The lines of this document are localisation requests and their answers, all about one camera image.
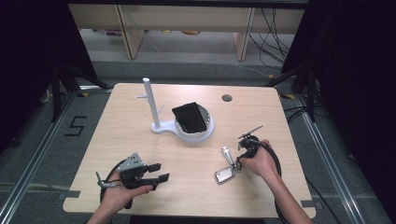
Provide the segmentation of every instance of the person's right hand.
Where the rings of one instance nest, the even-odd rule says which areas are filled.
[[[272,148],[268,140],[262,140],[262,143]],[[259,147],[256,155],[252,159],[241,158],[240,161],[255,175],[261,176],[265,182],[271,177],[278,175],[275,161],[264,147]]]

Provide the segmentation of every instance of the round white base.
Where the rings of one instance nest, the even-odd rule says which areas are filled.
[[[156,128],[155,123],[151,124],[151,130],[154,133],[174,133],[178,138],[181,140],[192,143],[192,144],[197,144],[197,143],[202,143],[204,142],[215,130],[215,122],[213,118],[210,118],[208,128],[205,132],[203,133],[181,133],[181,130],[179,130],[176,127],[176,121],[174,119],[169,120],[169,121],[160,121],[161,127]]]

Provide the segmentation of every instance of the gray floor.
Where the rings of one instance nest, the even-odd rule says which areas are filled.
[[[148,31],[136,59],[127,59],[122,39],[108,36],[104,31],[81,30],[81,35],[90,53],[93,65],[101,80],[108,84],[117,82],[137,82],[141,77],[150,77],[158,83],[195,83],[212,85],[261,86],[270,75],[279,76],[281,63],[259,54],[250,41],[247,56],[243,62],[236,60],[232,34],[200,33],[185,35],[172,31]],[[253,37],[261,43],[257,34]],[[289,45],[293,35],[280,35]],[[269,49],[277,56],[279,53]],[[279,84],[279,94],[290,94],[293,77]],[[81,85],[91,85],[80,80]],[[63,198],[71,185],[78,166],[85,153],[96,124],[106,105],[110,93],[90,92],[86,97],[75,97],[65,112],[57,133],[50,142],[45,157],[39,163],[29,189],[24,194],[18,208],[12,211],[10,223],[83,223],[90,214],[69,214],[62,209]],[[298,101],[280,98],[285,109],[298,106]],[[285,112],[290,116],[295,110]],[[21,144],[8,148],[0,156],[0,203],[4,203],[20,180],[30,159],[34,156],[41,140],[51,123],[51,101],[40,106],[31,121],[19,134]],[[336,128],[323,108],[316,109],[316,125],[330,150],[336,168],[352,193],[366,223],[390,223],[370,185],[365,180],[357,164],[348,159],[347,148]],[[67,137],[74,133],[69,125],[75,116],[86,116],[77,125],[84,126],[79,137]],[[323,162],[317,143],[313,140],[306,121],[299,116],[290,122],[290,131],[299,154],[306,177],[318,189],[341,223],[356,223],[351,220],[343,204],[332,176]],[[310,187],[317,205],[316,223],[335,223],[328,207]],[[129,217],[118,215],[115,223],[128,223]],[[265,223],[279,223],[275,218]]]

